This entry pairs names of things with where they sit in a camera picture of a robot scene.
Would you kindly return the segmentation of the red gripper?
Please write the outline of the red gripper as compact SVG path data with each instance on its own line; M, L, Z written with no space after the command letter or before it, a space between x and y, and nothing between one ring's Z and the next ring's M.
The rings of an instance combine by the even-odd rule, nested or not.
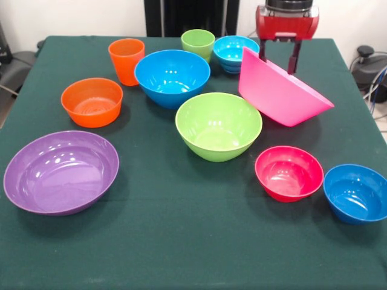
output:
M287 72L295 74L303 40L314 36L319 23L319 9L312 6L307 11L287 12L272 10L265 5L256 9L256 33L260 38L259 58L266 62L267 40L279 38L296 39L289 58Z

